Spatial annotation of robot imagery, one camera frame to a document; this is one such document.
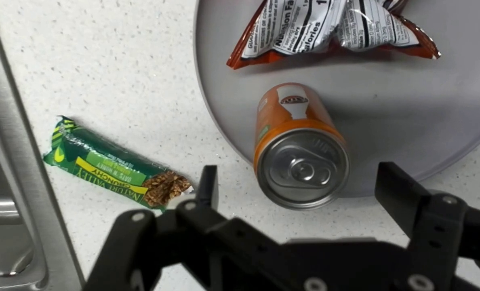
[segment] gray plate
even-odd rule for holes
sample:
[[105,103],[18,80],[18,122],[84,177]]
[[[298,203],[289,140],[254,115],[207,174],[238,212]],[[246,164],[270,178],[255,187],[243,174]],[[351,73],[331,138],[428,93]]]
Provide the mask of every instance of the gray plate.
[[373,193],[377,166],[399,164],[427,178],[480,143],[480,2],[409,0],[404,17],[438,44],[438,62],[398,54],[294,57],[233,72],[225,65],[260,0],[201,0],[196,57],[218,127],[251,161],[255,107],[280,83],[322,94],[351,154],[344,196]]

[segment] snack bag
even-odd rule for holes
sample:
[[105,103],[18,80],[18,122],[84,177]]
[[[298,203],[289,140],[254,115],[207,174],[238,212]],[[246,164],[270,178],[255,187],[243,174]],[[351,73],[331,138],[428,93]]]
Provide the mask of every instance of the snack bag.
[[275,64],[299,54],[327,54],[340,49],[365,52],[377,48],[438,59],[436,46],[419,27],[388,12],[399,4],[264,0],[226,65],[238,70],[255,64]]

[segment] can lid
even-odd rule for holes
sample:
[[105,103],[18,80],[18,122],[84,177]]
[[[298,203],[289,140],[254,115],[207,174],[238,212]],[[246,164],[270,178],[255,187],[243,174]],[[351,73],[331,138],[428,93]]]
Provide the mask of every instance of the can lid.
[[349,172],[340,143],[312,130],[278,138],[260,164],[259,180],[267,196],[291,209],[323,204],[344,185]]

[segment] metal frame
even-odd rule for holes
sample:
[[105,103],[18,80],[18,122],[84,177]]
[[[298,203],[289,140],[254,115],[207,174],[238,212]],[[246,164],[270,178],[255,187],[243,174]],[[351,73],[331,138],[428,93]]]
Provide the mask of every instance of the metal frame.
[[41,162],[16,83],[0,41],[0,169],[34,242],[34,258],[0,290],[81,290],[83,277]]

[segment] orange can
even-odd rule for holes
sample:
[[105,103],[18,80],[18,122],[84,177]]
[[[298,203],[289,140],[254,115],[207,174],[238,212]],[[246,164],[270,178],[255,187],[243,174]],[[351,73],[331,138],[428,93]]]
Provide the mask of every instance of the orange can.
[[322,206],[349,174],[344,138],[319,94],[294,83],[259,103],[252,157],[262,191],[288,209]]

